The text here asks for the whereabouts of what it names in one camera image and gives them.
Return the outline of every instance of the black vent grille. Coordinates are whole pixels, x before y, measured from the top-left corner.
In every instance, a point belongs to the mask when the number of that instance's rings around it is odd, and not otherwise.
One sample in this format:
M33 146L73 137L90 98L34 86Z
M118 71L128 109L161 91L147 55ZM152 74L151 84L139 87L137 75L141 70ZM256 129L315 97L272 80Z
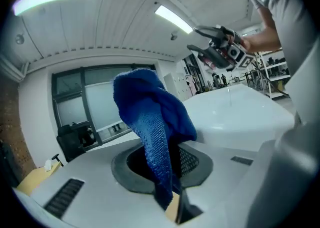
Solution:
M69 179L46 204L44 209L60 219L83 185L83 181Z
M198 166L199 159L182 148L179 148L179 153L181 162L181 177L183 177Z
M234 162L239 162L239 163L248 165L248 166L250 166L252 164L252 162L254 162L252 159L247 159L247 158L239 157L239 156L233 156L231 158L231 160Z

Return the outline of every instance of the blue towel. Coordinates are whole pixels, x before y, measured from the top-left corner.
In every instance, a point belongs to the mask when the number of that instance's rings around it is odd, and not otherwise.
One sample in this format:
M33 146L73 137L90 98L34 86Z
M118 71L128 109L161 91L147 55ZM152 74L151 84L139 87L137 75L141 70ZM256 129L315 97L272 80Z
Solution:
M141 138L147 164L157 181L156 193L161 194L157 198L166 209L173 198L174 183L179 182L172 172L168 143L196 140L196 129L185 106L164 89L154 71L121 73L113 83L119 115Z

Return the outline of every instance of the ceiling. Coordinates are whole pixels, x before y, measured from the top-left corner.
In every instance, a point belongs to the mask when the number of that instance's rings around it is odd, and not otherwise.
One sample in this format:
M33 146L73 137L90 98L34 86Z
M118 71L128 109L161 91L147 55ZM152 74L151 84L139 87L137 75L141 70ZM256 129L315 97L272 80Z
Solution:
M164 5L191 26L222 24L234 30L260 22L249 0L59 0L9 14L1 52L14 65L36 70L63 60L126 55L179 60L187 44L206 39L189 35L154 12ZM178 37L171 41L171 33ZM16 43L22 34L23 44Z

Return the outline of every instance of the vent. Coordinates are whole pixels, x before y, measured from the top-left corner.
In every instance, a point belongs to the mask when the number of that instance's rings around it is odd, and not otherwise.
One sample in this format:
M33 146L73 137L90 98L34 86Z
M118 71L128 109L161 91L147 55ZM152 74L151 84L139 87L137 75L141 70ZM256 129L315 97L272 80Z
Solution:
M69 179L45 205L44 209L60 219L83 185L83 181Z
M233 156L231 158L231 160L234 162L239 162L239 163L248 165L248 166L250 166L252 164L252 162L254 162L252 159L247 159L247 158L239 157L239 156Z

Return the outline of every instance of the brick wall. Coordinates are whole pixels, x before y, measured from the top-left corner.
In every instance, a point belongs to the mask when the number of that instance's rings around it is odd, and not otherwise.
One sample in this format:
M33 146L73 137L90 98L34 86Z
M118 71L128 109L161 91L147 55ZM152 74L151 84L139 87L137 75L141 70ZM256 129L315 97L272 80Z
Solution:
M20 177L35 169L20 127L19 84L0 74L0 140L11 149Z

